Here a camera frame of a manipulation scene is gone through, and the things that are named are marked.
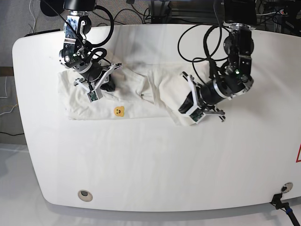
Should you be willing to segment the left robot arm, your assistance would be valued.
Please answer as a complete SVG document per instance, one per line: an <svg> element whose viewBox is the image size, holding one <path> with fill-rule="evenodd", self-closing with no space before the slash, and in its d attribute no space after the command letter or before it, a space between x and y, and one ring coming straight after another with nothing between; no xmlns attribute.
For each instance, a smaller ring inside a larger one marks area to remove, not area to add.
<svg viewBox="0 0 301 226"><path fill-rule="evenodd" d="M253 86L251 76L254 42L252 29L256 25L256 4L253 0L224 1L224 22L210 24L203 38L205 57L196 57L192 64L209 62L209 81L195 82L191 75L182 72L181 76L188 82L190 93L178 111L182 116L190 118L194 123L201 122L207 116L217 116L225 121L225 113L217 108L217 104L225 99L232 99L250 90ZM219 28L229 35L224 40L224 51L227 57L222 58L222 66L217 66L217 59L210 53L207 39L210 33Z"/></svg>

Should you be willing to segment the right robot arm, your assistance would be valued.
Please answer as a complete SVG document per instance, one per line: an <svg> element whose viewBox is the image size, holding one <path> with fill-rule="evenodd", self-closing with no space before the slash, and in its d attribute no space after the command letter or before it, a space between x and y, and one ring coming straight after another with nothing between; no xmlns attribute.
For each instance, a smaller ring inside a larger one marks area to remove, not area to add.
<svg viewBox="0 0 301 226"><path fill-rule="evenodd" d="M63 49L60 51L60 61L66 68L80 74L81 77L75 80L74 86L81 86L87 93L95 93L97 89L114 92L116 86L111 72L121 64L100 63L107 55L103 46L110 40L114 31L112 14L105 7L97 5L95 0L65 0L63 9L68 10L70 14L64 23L65 38ZM96 9L107 14L110 30L103 41L92 44L87 40L87 34L92 28L88 12Z"/></svg>

